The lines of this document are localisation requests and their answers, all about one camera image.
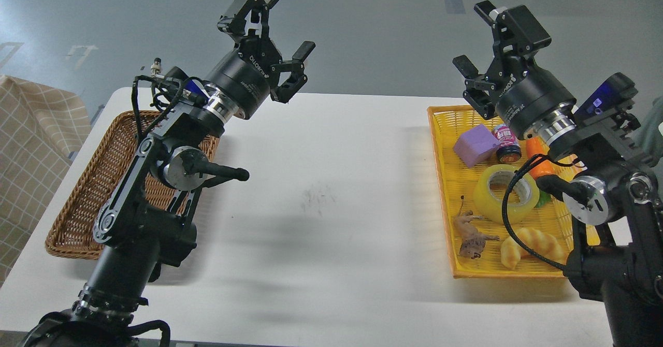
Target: toy carrot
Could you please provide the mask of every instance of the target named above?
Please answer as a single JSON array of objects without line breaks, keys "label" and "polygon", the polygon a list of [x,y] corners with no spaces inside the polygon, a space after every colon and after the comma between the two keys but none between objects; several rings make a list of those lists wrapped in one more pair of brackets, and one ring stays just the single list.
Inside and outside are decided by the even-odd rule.
[{"label": "toy carrot", "polygon": [[[534,154],[547,154],[547,151],[544,150],[543,144],[538,137],[533,139],[528,139],[525,141],[525,150],[527,151],[527,156],[533,156]],[[530,175],[537,180],[542,175],[554,175],[555,170],[552,168],[552,163],[545,161],[540,165],[536,166],[530,171]]]}]

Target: croissant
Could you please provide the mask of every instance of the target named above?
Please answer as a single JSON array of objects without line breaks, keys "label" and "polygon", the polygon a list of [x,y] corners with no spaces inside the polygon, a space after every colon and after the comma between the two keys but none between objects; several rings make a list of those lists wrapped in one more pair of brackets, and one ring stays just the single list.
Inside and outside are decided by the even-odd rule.
[{"label": "croissant", "polygon": [[[566,254],[552,234],[541,232],[538,229],[522,227],[516,231],[516,236],[518,236],[518,238],[530,248],[535,250],[535,252],[538,252],[555,262],[561,262],[562,264],[566,263]],[[529,253],[521,248],[521,246],[511,237],[504,240],[500,250],[502,253],[502,264],[511,270],[516,268],[521,257],[529,255]]]}]

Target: purple foam block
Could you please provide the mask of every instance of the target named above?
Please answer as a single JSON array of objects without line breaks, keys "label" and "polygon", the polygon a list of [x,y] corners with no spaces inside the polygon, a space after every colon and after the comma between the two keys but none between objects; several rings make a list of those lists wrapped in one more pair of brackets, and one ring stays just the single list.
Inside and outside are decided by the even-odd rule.
[{"label": "purple foam block", "polygon": [[499,141],[493,133],[485,125],[480,124],[460,135],[454,145],[454,151],[467,167],[474,167],[477,163],[490,158],[498,147]]}]

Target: black robotic arm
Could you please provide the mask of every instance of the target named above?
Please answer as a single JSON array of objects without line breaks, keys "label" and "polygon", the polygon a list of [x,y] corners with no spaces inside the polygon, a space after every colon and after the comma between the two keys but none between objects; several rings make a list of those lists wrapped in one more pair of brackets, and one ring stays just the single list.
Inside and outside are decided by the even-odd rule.
[{"label": "black robotic arm", "polygon": [[[23,345],[137,345],[134,336],[153,329],[162,331],[161,345],[169,344],[170,328],[164,321],[130,326],[133,312],[147,305],[142,291],[158,279],[161,264],[178,267],[196,247],[192,218],[201,190],[249,178],[242,168],[212,163],[199,143],[206,135],[220,137],[232,116],[248,120],[268,94],[288,102],[306,83],[304,61],[315,44],[306,41],[291,61],[282,60],[268,36],[268,14],[277,1],[233,2],[218,27],[235,41],[234,49],[205,79],[189,77],[177,67],[161,75],[160,59],[154,61],[151,76],[135,78],[131,99],[138,146],[91,232],[106,247],[71,309],[45,315]],[[291,76],[279,85],[284,71]],[[162,111],[145,129],[137,105],[140,81],[151,82],[153,105]],[[148,174],[174,190],[165,210],[145,198]]]},{"label": "black robotic arm", "polygon": [[[573,215],[574,247],[567,264],[542,259],[562,269],[580,297],[604,302],[616,347],[663,345],[663,204],[649,167],[653,159],[628,137],[639,127],[628,113],[637,93],[634,83],[615,73],[573,111],[575,97],[535,62],[551,39],[532,13],[524,5],[496,9],[488,1],[474,10],[492,28],[494,59],[485,74],[465,55],[454,59],[465,77],[464,98],[486,120],[499,115],[519,139],[540,136],[550,147],[514,180],[545,158],[575,154],[585,167],[571,182],[554,175],[537,180]],[[508,193],[502,216],[513,237],[505,212]],[[615,244],[606,224],[622,217],[632,235],[626,246]],[[585,224],[596,227],[599,245],[587,243]]]}]

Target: white table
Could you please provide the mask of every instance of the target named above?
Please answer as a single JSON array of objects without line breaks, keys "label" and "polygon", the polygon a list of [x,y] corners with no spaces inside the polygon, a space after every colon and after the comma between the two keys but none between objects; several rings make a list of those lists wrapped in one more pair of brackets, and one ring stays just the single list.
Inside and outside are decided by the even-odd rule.
[{"label": "white table", "polygon": [[[109,100],[0,290],[0,330],[67,309],[92,272],[44,240],[128,93]],[[215,160],[251,179],[203,192],[198,248],[147,286],[134,323],[237,344],[611,345],[603,304],[566,280],[452,279],[426,108],[462,103],[298,94],[230,120]]]}]

